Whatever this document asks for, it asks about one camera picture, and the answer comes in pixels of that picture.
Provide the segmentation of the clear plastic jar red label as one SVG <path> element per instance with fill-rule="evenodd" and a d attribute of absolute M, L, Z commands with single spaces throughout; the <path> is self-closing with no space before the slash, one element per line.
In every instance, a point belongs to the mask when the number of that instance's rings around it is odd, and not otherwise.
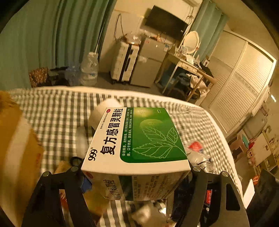
<path fill-rule="evenodd" d="M 204 148 L 198 141 L 187 145 L 186 155 L 192 166 L 200 167 L 206 173 L 213 174 L 215 172 L 213 159 L 204 153 Z"/>

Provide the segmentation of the green white medicine box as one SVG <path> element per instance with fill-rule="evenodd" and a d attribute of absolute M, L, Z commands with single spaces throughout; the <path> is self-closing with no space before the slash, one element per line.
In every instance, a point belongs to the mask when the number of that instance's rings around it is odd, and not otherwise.
<path fill-rule="evenodd" d="M 109 200 L 162 200 L 190 172 L 182 141 L 165 108 L 108 107 L 81 166 Z"/>

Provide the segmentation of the clear plastic tube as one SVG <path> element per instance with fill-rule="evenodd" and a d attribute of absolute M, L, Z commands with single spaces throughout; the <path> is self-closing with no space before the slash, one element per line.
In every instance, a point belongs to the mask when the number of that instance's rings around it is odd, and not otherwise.
<path fill-rule="evenodd" d="M 76 150 L 77 157 L 84 158 L 88 151 L 88 132 L 91 132 L 91 126 L 78 126 L 76 129 Z"/>

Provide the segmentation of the brown cardboard box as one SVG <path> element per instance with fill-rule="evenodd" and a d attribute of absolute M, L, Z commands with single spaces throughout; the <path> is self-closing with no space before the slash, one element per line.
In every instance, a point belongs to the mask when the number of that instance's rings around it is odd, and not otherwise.
<path fill-rule="evenodd" d="M 43 147 L 19 105 L 1 91 L 1 208 L 14 226 L 22 224 L 42 157 Z"/>

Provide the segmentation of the checkered bed sheet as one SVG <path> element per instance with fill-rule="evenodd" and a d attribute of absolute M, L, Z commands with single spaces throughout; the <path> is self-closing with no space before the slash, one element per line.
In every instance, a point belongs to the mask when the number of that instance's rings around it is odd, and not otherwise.
<path fill-rule="evenodd" d="M 249 226 L 233 157 L 203 108 L 53 87 L 9 92 L 45 152 L 23 226 Z"/>

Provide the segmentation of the brown patterned bag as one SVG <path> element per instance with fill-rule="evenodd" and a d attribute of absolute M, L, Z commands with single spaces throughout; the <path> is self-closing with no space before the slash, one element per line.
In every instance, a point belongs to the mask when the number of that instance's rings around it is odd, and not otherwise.
<path fill-rule="evenodd" d="M 32 88 L 52 85 L 47 67 L 38 68 L 30 71 L 29 80 Z"/>

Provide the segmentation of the large clear water bottle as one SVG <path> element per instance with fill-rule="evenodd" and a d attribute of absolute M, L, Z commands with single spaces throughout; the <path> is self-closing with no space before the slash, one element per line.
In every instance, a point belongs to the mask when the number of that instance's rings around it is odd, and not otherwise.
<path fill-rule="evenodd" d="M 83 59 L 80 70 L 80 83 L 81 85 L 92 87 L 97 83 L 98 77 L 98 53 L 89 52 L 88 55 Z"/>

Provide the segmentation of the white louvered wardrobe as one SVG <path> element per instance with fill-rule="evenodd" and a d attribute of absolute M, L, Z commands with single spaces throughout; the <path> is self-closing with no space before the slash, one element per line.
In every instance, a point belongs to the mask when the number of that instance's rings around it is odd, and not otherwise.
<path fill-rule="evenodd" d="M 252 114 L 267 92 L 276 59 L 257 44 L 224 31 L 209 59 L 216 84 L 201 103 L 223 134 L 232 134 Z"/>

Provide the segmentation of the white vanity table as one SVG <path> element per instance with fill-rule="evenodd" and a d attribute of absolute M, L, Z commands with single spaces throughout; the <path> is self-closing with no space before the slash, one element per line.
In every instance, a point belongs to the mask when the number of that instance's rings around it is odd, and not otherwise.
<path fill-rule="evenodd" d="M 159 72 L 156 76 L 156 79 L 155 79 L 156 84 L 158 82 L 160 82 L 165 69 L 167 68 L 167 66 L 169 66 L 170 63 L 173 63 L 175 65 L 175 68 L 172 71 L 171 76 L 162 91 L 162 94 L 164 94 L 165 91 L 167 90 L 168 84 L 172 80 L 177 68 L 182 68 L 185 71 L 199 77 L 198 83 L 191 90 L 191 93 L 187 96 L 185 101 L 189 101 L 191 99 L 191 97 L 193 96 L 193 94 L 195 93 L 195 91 L 197 90 L 198 86 L 200 85 L 200 83 L 202 82 L 203 79 L 207 79 L 213 85 L 217 83 L 217 80 L 214 77 L 206 74 L 202 69 L 196 67 L 194 64 L 191 64 L 191 63 L 179 58 L 177 55 L 175 55 L 173 53 L 167 52 L 161 66 L 160 66 Z"/>

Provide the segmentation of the grey mini fridge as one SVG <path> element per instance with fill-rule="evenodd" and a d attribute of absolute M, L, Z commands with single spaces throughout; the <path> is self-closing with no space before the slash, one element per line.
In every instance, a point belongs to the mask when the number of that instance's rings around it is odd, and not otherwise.
<path fill-rule="evenodd" d="M 147 36 L 144 37 L 132 71 L 130 84 L 139 87 L 151 87 L 167 51 L 168 45 Z"/>

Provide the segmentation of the oval vanity mirror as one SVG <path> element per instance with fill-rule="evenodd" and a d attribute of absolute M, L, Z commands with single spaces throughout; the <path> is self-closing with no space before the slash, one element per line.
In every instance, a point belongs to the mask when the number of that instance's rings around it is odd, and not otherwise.
<path fill-rule="evenodd" d="M 190 31 L 180 43 L 179 50 L 184 54 L 192 54 L 199 48 L 199 34 L 197 31 Z"/>

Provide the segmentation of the white suitcase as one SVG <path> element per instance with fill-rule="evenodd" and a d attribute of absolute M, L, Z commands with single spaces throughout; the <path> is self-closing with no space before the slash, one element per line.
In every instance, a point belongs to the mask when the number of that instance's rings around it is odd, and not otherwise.
<path fill-rule="evenodd" d="M 129 82 L 139 49 L 138 45 L 132 45 L 123 41 L 119 41 L 116 44 L 110 70 L 113 84 L 115 82 Z"/>

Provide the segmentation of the green curtain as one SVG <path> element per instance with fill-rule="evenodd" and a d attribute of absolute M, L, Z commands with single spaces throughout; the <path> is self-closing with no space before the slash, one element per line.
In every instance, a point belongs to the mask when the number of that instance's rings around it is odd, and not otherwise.
<path fill-rule="evenodd" d="M 101 53 L 115 1 L 1 1 L 1 90 L 30 88 L 29 73 Z"/>
<path fill-rule="evenodd" d="M 225 14 L 213 1 L 203 1 L 191 26 L 191 31 L 199 35 L 200 46 L 196 54 L 203 61 L 210 56 L 228 21 Z"/>

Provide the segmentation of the black wall television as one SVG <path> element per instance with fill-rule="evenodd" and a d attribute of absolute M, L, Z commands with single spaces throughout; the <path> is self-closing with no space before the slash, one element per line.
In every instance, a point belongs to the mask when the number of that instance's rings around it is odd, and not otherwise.
<path fill-rule="evenodd" d="M 188 24 L 168 11 L 158 6 L 153 6 L 146 19 L 145 26 L 180 41 Z"/>

